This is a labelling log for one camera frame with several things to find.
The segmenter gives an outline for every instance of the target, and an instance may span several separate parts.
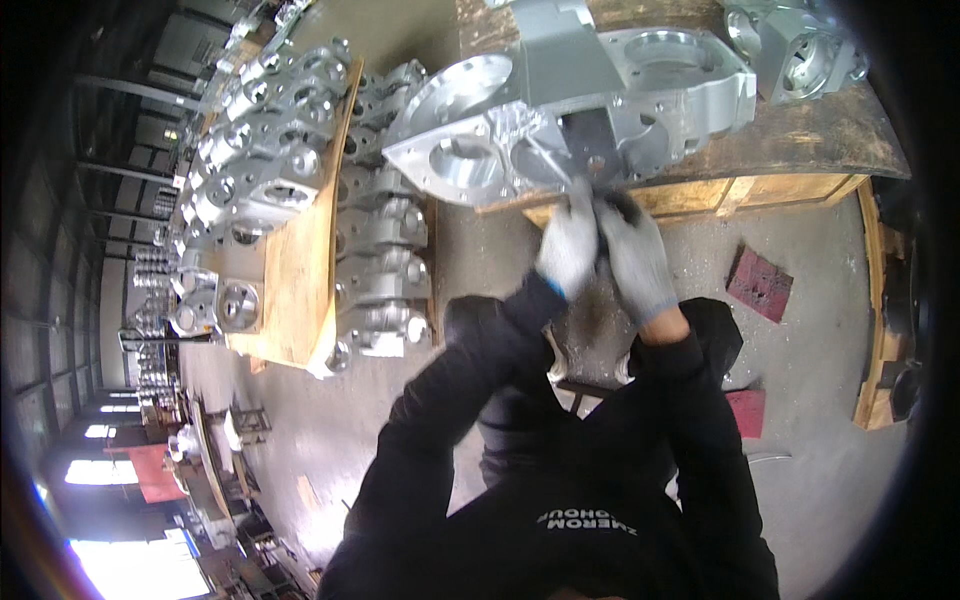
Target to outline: black pants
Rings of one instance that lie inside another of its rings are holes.
[[[444,336],[456,340],[465,327],[482,326],[500,309],[500,300],[466,296],[451,300],[444,314]],[[707,368],[717,385],[743,346],[730,308],[720,300],[695,298],[680,309],[697,333]],[[542,361],[518,365],[510,382],[491,396],[477,422],[484,440],[480,469],[488,488],[513,476],[542,469],[580,466],[615,471],[616,476],[665,485],[675,467],[662,430],[660,407],[631,394],[642,385],[644,367],[631,348],[630,375],[636,380],[607,396],[580,420],[564,410],[546,372],[553,364],[543,340]]]

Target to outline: red mat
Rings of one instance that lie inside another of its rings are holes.
[[[763,390],[727,392],[727,402],[733,408],[740,437],[759,440],[763,432],[763,408],[767,403],[767,393]]]
[[[779,323],[792,285],[793,277],[744,246],[727,284],[727,293],[770,321]]]

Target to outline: worker's left hand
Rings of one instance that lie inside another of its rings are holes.
[[[557,206],[543,232],[537,272],[567,301],[583,291],[593,275],[598,233],[593,193],[585,178],[575,178],[570,204]]]

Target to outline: gray floor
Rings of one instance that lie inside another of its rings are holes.
[[[298,36],[317,41],[348,36],[355,53],[383,63],[381,72],[390,65],[388,58],[405,59],[410,48],[426,53],[420,58],[431,69],[456,60],[455,36],[448,29],[452,1],[404,3],[402,14],[379,24],[380,19],[371,19],[377,12],[363,10],[374,6],[380,5],[372,0],[324,3],[324,11],[312,16]],[[540,236],[519,214],[481,218],[446,204],[438,228],[440,260],[434,275],[441,309],[467,293],[508,294],[529,269]],[[857,204],[846,199],[830,209],[673,225],[663,228],[663,238],[680,298],[708,296],[732,304],[745,346],[729,387],[767,391],[762,439],[745,441],[744,451],[792,456],[756,464],[753,474],[782,595],[806,597],[860,539],[905,443],[902,425],[865,433],[851,422],[868,338]],[[736,248],[744,242],[794,277],[781,324],[764,320],[724,291]],[[610,284],[599,276],[556,325],[576,378],[611,385],[613,362],[630,340],[622,315],[597,318],[612,311]],[[244,407],[266,409],[271,439],[245,454],[264,492],[261,505],[299,556],[295,570],[302,581],[306,570],[329,559],[390,404],[431,354],[361,357],[342,376],[318,381],[279,365],[250,375],[248,359],[224,348],[183,350],[187,387],[203,394],[208,410],[225,407],[232,398]],[[483,491],[480,450],[474,430],[455,452],[451,511]]]

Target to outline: white glove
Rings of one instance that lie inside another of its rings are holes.
[[[537,273],[568,302],[580,295],[593,275],[599,238],[589,182],[574,179],[569,197],[569,205],[554,209],[536,263]]]
[[[610,249],[610,266],[620,303],[634,325],[641,326],[677,305],[660,229],[632,199],[630,221],[607,202],[596,203],[600,230]]]

